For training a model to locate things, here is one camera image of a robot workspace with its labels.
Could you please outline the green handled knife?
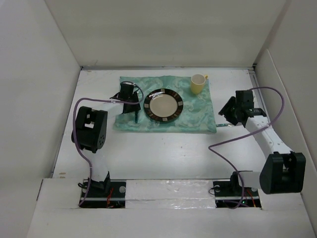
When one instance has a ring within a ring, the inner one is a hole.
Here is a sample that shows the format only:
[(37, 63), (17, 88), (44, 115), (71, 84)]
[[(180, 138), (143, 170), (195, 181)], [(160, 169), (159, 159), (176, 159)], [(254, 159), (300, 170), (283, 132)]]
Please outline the green handled knife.
[(219, 123), (219, 124), (216, 124), (216, 127), (232, 127), (234, 126), (233, 124), (231, 123)]

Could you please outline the dark rimmed beige plate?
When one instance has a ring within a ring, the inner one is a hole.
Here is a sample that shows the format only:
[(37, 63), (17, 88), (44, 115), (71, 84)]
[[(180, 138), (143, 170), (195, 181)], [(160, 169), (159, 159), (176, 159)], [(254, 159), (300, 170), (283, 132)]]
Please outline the dark rimmed beige plate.
[(176, 120), (182, 113), (184, 102), (181, 96), (167, 88), (150, 92), (144, 99), (144, 112), (154, 121), (168, 123)]

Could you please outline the green patterned cloth napkin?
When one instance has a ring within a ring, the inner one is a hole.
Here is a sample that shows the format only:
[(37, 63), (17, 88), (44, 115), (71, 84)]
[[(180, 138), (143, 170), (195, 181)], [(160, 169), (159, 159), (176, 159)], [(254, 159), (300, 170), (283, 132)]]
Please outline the green patterned cloth napkin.
[(131, 81), (141, 87), (144, 96), (150, 92), (167, 88), (177, 92), (184, 103), (183, 111), (175, 120), (164, 123), (150, 119), (144, 109), (135, 114), (121, 114), (116, 116), (113, 129), (124, 132), (171, 132), (171, 133), (216, 133), (216, 123), (213, 105), (206, 81), (200, 94), (195, 95), (190, 89), (191, 78), (187, 76), (154, 76), (154, 77), (120, 77), (120, 82)]

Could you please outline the yellow ceramic mug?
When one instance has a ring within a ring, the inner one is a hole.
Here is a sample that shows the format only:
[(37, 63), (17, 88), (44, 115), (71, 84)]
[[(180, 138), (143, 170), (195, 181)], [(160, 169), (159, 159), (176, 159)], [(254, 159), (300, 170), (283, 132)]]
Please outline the yellow ceramic mug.
[(195, 74), (191, 77), (190, 89), (195, 95), (200, 94), (208, 79), (207, 75)]

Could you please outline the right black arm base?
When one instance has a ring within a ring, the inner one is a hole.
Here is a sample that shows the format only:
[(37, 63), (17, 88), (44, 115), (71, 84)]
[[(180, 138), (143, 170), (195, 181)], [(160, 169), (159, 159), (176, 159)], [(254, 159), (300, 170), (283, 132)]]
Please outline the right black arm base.
[(212, 182), (209, 194), (214, 196), (216, 208), (261, 208), (257, 190), (245, 187), (242, 190), (237, 172), (228, 179), (216, 179)]

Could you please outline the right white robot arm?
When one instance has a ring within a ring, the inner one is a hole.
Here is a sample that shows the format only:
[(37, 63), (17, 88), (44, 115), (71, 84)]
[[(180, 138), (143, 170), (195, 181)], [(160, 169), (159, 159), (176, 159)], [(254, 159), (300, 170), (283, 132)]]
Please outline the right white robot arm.
[(255, 108), (252, 90), (236, 91), (219, 115), (233, 125), (241, 123), (253, 136), (266, 159), (260, 172), (234, 172), (229, 183), (231, 193), (241, 195), (247, 188), (261, 189), (265, 194), (302, 191), (306, 158), (282, 141), (263, 109)]

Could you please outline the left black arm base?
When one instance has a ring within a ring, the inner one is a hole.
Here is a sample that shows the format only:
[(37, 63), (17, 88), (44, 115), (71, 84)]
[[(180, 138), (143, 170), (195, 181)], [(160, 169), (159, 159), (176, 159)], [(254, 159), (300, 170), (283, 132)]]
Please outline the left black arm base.
[(78, 183), (78, 186), (81, 188), (81, 208), (125, 208), (126, 180), (110, 179), (108, 173), (104, 181), (91, 181), (88, 190), (88, 179)]

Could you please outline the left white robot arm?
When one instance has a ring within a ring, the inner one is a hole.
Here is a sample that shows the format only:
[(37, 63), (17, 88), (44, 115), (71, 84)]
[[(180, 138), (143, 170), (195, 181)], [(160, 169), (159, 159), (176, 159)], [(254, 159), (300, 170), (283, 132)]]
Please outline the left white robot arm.
[(74, 107), (72, 119), (72, 142), (86, 162), (89, 164), (88, 180), (98, 196), (106, 196), (110, 192), (109, 171), (105, 165), (88, 159), (83, 150), (96, 153), (106, 142), (108, 120), (121, 114), (134, 113), (134, 121), (138, 122), (138, 112), (144, 93), (141, 88), (131, 82), (120, 83), (119, 92), (108, 100), (81, 98)]

